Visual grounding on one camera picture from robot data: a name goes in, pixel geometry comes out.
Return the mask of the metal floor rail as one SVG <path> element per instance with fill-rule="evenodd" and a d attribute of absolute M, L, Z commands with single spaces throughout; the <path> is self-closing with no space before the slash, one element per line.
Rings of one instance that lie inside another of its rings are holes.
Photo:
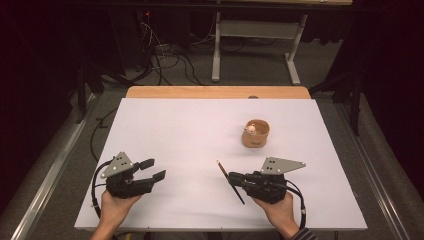
<path fill-rule="evenodd" d="M 365 149 L 365 145 L 360 136 L 357 135 L 350 125 L 350 116 L 343 104 L 335 104 L 338 114 L 340 115 L 343 124 L 347 128 L 351 139 L 355 145 L 356 151 L 360 156 L 360 161 L 364 174 L 367 177 L 370 188 L 373 191 L 374 197 L 379 205 L 379 208 L 385 218 L 387 225 L 390 228 L 392 236 L 395 240 L 411 240 L 405 225 L 403 224 L 395 204 L 389 196 L 386 188 L 383 185 L 381 178 L 378 176 L 376 168 L 374 167 L 369 154 Z"/>
<path fill-rule="evenodd" d="M 88 96 L 88 113 L 77 112 L 56 132 L 0 217 L 1 240 L 77 240 L 89 236 L 74 227 L 95 166 L 90 152 L 99 96 Z"/>

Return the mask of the person's right hand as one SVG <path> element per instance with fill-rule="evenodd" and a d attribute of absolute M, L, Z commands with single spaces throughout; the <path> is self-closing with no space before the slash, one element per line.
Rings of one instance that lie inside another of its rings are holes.
<path fill-rule="evenodd" d="M 291 193 L 286 192 L 284 199 L 275 204 L 256 198 L 253 201 L 263 209 L 268 221 L 285 240 L 291 240 L 300 231 L 294 218 Z"/>

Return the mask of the black brush with yellow tip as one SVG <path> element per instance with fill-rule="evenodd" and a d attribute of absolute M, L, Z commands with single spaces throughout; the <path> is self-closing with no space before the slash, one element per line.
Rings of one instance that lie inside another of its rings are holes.
<path fill-rule="evenodd" d="M 224 177 L 226 178 L 227 183 L 230 185 L 231 189 L 233 190 L 233 192 L 236 194 L 236 196 L 238 197 L 238 199 L 240 200 L 241 204 L 245 205 L 245 201 L 243 200 L 242 196 L 240 195 L 240 193 L 238 192 L 238 190 L 236 189 L 235 186 L 233 186 L 230 182 L 229 182 L 229 175 L 226 172 L 225 168 L 223 167 L 223 165 L 221 164 L 221 162 L 219 160 L 216 160 L 216 163 L 220 169 L 220 171 L 223 173 Z"/>

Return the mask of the black metal stand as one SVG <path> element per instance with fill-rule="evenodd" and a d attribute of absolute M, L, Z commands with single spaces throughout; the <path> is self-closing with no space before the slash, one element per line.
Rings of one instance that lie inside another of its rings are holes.
<path fill-rule="evenodd" d="M 81 63 L 76 71 L 78 105 L 78 117 L 76 119 L 77 124 L 80 124 L 88 113 L 86 88 L 89 88 L 94 94 L 102 94 L 104 92 L 104 86 L 101 80 L 102 75 L 106 75 L 124 86 L 133 86 L 133 83 L 123 76 L 114 73 L 99 64 L 90 62 Z"/>
<path fill-rule="evenodd" d="M 335 103 L 350 103 L 349 124 L 353 133 L 359 135 L 359 113 L 363 74 L 359 71 L 348 71 L 331 77 L 308 89 L 310 95 L 322 91 L 334 90 L 332 100 Z"/>

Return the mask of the white board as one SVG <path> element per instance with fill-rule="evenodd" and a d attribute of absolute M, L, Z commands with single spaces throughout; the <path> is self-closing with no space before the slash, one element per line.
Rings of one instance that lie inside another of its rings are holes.
<path fill-rule="evenodd" d="M 245 124 L 270 126 L 262 148 L 242 144 Z M 226 172 L 251 173 L 266 157 L 303 162 L 287 173 L 305 204 L 314 230 L 364 230 L 367 224 L 352 193 L 315 101 L 309 99 L 142 99 L 121 101 L 100 159 L 125 152 L 132 161 L 152 158 L 143 179 L 165 170 L 131 209 L 122 227 L 134 231 L 266 231 L 263 210 L 227 183 Z"/>

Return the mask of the wooden table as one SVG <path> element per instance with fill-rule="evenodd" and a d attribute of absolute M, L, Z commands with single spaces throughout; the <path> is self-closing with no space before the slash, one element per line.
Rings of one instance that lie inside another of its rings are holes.
<path fill-rule="evenodd" d="M 133 86 L 127 98 L 310 99 L 302 86 Z"/>

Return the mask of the round wooden cup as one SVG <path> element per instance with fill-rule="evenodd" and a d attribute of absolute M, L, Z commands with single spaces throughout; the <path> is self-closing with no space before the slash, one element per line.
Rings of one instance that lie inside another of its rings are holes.
<path fill-rule="evenodd" d="M 252 119 L 245 124 L 245 127 L 252 123 L 256 125 L 257 134 L 249 135 L 243 130 L 241 137 L 242 144 L 247 148 L 262 148 L 267 143 L 268 135 L 270 132 L 270 126 L 264 120 Z"/>

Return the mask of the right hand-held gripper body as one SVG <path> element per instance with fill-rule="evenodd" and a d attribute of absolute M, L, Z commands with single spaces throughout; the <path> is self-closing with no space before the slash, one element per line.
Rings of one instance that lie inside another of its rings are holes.
<path fill-rule="evenodd" d="M 287 191 L 291 191 L 303 199 L 299 188 L 285 178 L 285 173 L 305 166 L 306 164 L 303 162 L 266 157 L 259 171 L 244 175 L 242 188 L 248 196 L 270 204 L 276 204 L 283 200 Z"/>

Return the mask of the white metal desk frame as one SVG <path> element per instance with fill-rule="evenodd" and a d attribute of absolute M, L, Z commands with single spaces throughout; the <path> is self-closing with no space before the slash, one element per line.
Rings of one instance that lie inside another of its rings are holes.
<path fill-rule="evenodd" d="M 293 7 L 344 7 L 351 6 L 353 0 L 214 0 L 217 4 L 223 2 L 230 3 L 268 3 L 277 6 Z M 222 20 L 221 12 L 215 13 L 215 35 L 214 35 L 214 55 L 212 63 L 211 80 L 220 80 L 221 68 L 221 38 L 241 37 L 260 39 L 280 39 L 290 40 L 292 47 L 283 54 L 290 80 L 293 85 L 300 85 L 300 79 L 295 66 L 294 58 L 303 35 L 308 19 L 308 14 L 301 14 L 295 20 Z"/>

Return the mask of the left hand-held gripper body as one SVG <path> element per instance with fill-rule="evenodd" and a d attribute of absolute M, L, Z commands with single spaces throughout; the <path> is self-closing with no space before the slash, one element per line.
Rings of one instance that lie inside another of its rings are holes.
<path fill-rule="evenodd" d="M 139 171 L 140 162 L 132 162 L 125 152 L 114 156 L 101 174 L 106 180 L 106 189 L 113 196 L 126 199 L 150 193 L 154 182 L 151 178 L 135 180 L 134 174 Z"/>

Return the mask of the person's left hand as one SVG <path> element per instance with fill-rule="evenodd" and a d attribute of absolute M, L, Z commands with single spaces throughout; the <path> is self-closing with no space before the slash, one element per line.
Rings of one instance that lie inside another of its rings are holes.
<path fill-rule="evenodd" d="M 98 229 L 103 232 L 113 232 L 123 223 L 132 206 L 140 199 L 140 196 L 126 199 L 116 198 L 105 190 L 101 198 L 101 216 Z"/>

